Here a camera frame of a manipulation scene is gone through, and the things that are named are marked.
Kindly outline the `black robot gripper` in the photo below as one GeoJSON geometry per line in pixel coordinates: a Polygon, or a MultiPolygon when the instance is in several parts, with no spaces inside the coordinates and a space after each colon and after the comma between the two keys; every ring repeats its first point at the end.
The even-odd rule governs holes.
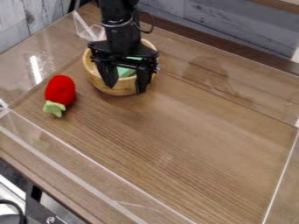
{"type": "Polygon", "coordinates": [[[135,91],[141,94],[152,82],[159,53],[141,41],[144,30],[136,21],[101,23],[107,38],[91,41],[91,60],[105,85],[112,88],[119,79],[117,67],[136,70],[135,91]]]}

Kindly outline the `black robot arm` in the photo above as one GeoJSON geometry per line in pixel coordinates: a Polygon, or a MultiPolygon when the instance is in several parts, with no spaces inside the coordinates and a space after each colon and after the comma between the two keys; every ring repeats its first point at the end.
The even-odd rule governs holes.
{"type": "Polygon", "coordinates": [[[139,0],[100,0],[101,27],[107,39],[88,43],[91,61],[96,64],[105,85],[117,84],[117,68],[135,71],[135,91],[141,94],[157,71],[159,52],[141,42],[141,33],[151,33],[140,28],[139,0]]]}

